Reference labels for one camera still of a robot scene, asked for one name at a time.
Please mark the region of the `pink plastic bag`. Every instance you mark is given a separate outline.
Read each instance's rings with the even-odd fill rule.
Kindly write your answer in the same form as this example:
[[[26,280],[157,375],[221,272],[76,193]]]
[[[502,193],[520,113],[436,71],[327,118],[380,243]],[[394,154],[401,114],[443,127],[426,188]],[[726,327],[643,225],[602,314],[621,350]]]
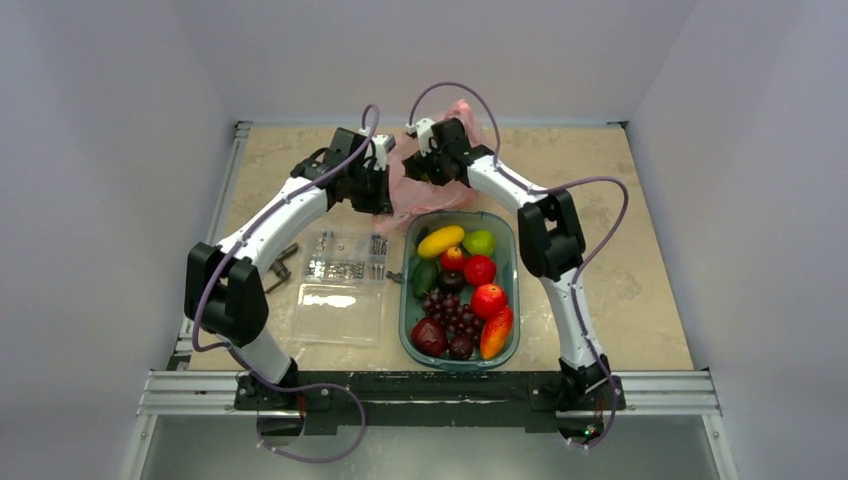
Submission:
[[[457,100],[445,111],[431,116],[434,121],[449,118],[458,118],[462,122],[472,146],[489,145],[472,107],[464,99]],[[419,152],[418,140],[408,136],[405,131],[396,135],[395,139],[396,145],[387,158],[389,199],[393,214],[373,217],[372,223],[378,233],[403,230],[420,215],[437,210],[455,210],[466,206],[476,197],[474,190],[459,182],[438,186],[405,177],[402,161]]]

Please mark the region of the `orange red fake mango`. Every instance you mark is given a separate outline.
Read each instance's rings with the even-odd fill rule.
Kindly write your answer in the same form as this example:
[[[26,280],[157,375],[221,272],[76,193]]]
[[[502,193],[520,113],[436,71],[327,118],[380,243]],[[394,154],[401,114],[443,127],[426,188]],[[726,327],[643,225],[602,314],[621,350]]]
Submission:
[[[479,344],[484,360],[491,360],[501,353],[511,334],[513,322],[514,314],[509,306],[504,306],[486,320]]]

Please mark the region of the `small dark fake plum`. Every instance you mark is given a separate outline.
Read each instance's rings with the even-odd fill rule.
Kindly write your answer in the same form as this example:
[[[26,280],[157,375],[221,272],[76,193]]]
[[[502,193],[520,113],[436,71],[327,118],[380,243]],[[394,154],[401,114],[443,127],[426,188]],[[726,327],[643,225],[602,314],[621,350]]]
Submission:
[[[448,355],[452,360],[466,361],[474,353],[474,342],[465,336],[455,336],[449,343]]]

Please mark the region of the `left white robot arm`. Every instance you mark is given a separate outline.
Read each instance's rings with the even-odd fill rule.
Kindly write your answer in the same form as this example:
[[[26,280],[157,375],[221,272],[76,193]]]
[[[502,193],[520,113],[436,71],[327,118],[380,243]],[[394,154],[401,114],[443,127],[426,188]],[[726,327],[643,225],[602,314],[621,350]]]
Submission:
[[[200,331],[217,337],[258,380],[259,395],[272,408],[297,399],[297,365],[267,327],[269,305],[264,274],[301,230],[335,204],[349,201],[356,210],[384,214],[388,195],[391,134],[369,128],[339,128],[329,146],[298,162],[280,191],[250,221],[215,245],[199,242],[188,253],[184,312],[192,320],[192,346],[205,351]]]

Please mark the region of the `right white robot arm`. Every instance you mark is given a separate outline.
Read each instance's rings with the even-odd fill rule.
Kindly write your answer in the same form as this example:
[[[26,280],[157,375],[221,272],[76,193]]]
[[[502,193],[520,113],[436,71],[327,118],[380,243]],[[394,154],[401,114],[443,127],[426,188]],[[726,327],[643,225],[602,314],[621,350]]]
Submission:
[[[616,411],[619,383],[584,310],[586,240],[568,190],[544,189],[505,166],[496,150],[472,145],[457,118],[422,119],[407,125],[406,134],[418,144],[403,161],[407,177],[439,186],[461,183],[514,213],[521,260],[541,282],[557,328],[562,409],[595,400]]]

